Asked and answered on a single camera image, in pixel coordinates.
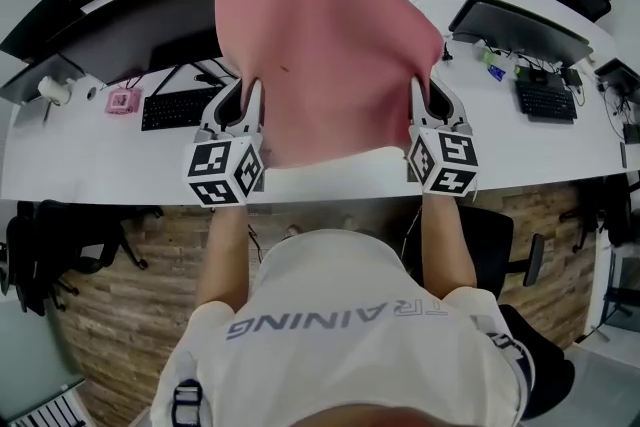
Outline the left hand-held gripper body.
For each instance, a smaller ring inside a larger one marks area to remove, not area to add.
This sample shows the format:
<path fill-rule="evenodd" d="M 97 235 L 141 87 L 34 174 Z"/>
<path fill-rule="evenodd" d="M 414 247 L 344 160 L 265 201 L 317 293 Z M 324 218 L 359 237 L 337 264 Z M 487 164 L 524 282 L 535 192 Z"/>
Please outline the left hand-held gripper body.
<path fill-rule="evenodd" d="M 242 206 L 262 180 L 261 128 L 212 134 L 187 146 L 183 182 L 203 208 Z"/>

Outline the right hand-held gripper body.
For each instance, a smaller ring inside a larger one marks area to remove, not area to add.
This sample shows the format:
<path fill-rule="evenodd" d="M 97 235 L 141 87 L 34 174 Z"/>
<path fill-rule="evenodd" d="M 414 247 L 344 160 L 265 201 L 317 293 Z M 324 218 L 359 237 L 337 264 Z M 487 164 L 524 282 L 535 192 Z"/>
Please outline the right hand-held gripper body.
<path fill-rule="evenodd" d="M 422 192 L 465 196 L 479 173 L 473 137 L 416 122 L 409 135 L 406 160 Z"/>

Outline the pink cloth mat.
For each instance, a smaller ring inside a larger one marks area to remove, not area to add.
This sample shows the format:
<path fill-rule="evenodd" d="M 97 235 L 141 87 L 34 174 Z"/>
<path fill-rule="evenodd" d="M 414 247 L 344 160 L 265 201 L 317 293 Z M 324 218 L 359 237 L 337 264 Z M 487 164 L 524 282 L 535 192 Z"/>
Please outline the pink cloth mat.
<path fill-rule="evenodd" d="M 301 167 L 410 143 L 410 84 L 443 53 L 409 0 L 215 0 L 224 58 L 263 87 L 271 168 Z"/>

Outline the person's right forearm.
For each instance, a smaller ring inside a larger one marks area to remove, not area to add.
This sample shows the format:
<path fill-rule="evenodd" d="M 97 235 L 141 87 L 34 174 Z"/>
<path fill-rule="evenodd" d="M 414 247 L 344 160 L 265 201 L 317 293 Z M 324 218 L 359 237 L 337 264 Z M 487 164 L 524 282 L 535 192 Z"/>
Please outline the person's right forearm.
<path fill-rule="evenodd" d="M 424 194 L 421 208 L 424 288 L 439 299 L 477 286 L 476 272 L 453 197 Z"/>

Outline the person's left forearm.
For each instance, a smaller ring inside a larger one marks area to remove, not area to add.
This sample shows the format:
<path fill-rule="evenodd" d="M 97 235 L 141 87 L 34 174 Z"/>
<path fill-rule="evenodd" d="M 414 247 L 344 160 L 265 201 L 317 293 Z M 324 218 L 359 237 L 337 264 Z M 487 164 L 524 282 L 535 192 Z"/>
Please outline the person's left forearm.
<path fill-rule="evenodd" d="M 238 312 L 249 296 L 249 230 L 246 206 L 216 209 L 195 292 L 195 307 L 221 302 Z"/>

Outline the wide black keyboard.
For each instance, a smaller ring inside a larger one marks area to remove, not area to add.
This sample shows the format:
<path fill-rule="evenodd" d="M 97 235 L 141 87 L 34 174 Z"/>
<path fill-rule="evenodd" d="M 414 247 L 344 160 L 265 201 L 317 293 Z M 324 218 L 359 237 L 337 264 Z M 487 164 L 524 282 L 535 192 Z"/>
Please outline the wide black keyboard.
<path fill-rule="evenodd" d="M 144 100 L 141 130 L 196 127 L 206 106 L 221 91 L 207 87 L 148 96 Z"/>

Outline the small green item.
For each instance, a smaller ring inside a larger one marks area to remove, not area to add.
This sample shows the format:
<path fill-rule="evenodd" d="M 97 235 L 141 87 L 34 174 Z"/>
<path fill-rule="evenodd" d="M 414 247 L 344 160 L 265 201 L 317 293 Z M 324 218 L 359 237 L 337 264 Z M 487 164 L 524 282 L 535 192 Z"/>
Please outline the small green item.
<path fill-rule="evenodd" d="M 497 50 L 490 50 L 488 47 L 474 47 L 473 48 L 474 57 L 485 63 L 486 65 L 498 66 L 500 64 L 500 59 L 503 57 L 502 53 Z"/>

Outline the small pink box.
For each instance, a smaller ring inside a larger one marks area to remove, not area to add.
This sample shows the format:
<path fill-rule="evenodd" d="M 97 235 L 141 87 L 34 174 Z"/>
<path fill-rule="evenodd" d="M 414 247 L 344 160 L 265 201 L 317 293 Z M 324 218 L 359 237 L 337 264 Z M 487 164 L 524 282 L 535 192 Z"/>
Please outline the small pink box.
<path fill-rule="evenodd" d="M 105 112 L 111 115 L 128 115 L 139 109 L 142 90 L 139 88 L 118 88 L 109 93 Z"/>

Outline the compact black keyboard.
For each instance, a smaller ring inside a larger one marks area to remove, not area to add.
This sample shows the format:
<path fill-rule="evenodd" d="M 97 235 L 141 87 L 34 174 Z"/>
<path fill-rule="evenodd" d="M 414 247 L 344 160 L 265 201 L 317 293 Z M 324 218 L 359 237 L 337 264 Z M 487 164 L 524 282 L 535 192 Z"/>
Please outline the compact black keyboard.
<path fill-rule="evenodd" d="M 520 111 L 534 118 L 573 122 L 577 118 L 572 93 L 565 88 L 515 82 Z"/>

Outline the black monitor on stand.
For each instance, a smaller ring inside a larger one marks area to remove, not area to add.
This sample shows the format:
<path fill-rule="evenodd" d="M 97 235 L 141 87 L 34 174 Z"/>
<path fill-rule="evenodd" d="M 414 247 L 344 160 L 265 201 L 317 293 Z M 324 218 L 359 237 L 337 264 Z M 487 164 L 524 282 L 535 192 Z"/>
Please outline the black monitor on stand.
<path fill-rule="evenodd" d="M 533 12 L 501 0 L 466 0 L 448 26 L 457 41 L 484 41 L 550 64 L 571 67 L 589 56 L 589 41 Z"/>

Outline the large black monitor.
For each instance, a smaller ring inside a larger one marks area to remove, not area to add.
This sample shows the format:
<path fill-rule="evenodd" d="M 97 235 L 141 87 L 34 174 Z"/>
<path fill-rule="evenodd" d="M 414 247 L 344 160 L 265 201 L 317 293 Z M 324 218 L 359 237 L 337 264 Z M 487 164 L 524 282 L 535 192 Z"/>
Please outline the large black monitor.
<path fill-rule="evenodd" d="M 222 55 L 215 0 L 113 0 L 49 48 L 105 84 Z"/>

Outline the white cup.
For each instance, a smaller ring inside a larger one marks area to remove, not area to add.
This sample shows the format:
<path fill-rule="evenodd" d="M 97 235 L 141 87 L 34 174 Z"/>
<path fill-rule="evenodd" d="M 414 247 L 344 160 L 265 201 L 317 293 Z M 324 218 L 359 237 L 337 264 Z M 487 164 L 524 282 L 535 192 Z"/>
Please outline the white cup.
<path fill-rule="evenodd" d="M 40 95 L 56 106 L 66 105 L 71 99 L 71 90 L 50 76 L 43 77 L 38 84 Z"/>

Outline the grey monitor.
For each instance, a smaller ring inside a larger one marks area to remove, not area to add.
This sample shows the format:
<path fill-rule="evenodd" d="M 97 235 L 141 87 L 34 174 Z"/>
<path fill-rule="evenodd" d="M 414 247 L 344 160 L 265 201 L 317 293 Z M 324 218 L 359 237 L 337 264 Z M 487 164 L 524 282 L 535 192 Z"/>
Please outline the grey monitor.
<path fill-rule="evenodd" d="M 25 105 L 41 96 L 38 85 L 46 76 L 61 84 L 82 78 L 84 72 L 49 44 L 83 16 L 70 0 L 41 0 L 32 8 L 0 43 L 0 51 L 27 64 L 0 86 L 0 98 Z"/>

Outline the glass cabinet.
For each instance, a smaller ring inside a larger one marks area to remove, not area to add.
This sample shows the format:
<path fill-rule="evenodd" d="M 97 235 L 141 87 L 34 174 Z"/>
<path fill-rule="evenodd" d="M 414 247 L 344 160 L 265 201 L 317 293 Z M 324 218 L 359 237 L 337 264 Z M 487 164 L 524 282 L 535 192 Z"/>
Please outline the glass cabinet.
<path fill-rule="evenodd" d="M 640 335 L 640 244 L 611 248 L 605 270 L 591 329 L 604 343 L 617 334 Z"/>

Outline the white printed t-shirt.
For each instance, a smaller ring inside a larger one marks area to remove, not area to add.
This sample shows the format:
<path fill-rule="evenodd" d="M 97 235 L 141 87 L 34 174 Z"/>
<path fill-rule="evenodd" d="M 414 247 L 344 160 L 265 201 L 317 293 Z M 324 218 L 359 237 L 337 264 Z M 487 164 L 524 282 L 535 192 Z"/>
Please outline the white printed t-shirt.
<path fill-rule="evenodd" d="M 174 393 L 190 378 L 204 427 L 291 427 L 354 405 L 516 427 L 536 371 L 490 292 L 437 298 L 380 240 L 320 230 L 276 244 L 241 309 L 212 301 L 192 313 L 161 374 L 153 427 L 173 427 Z"/>

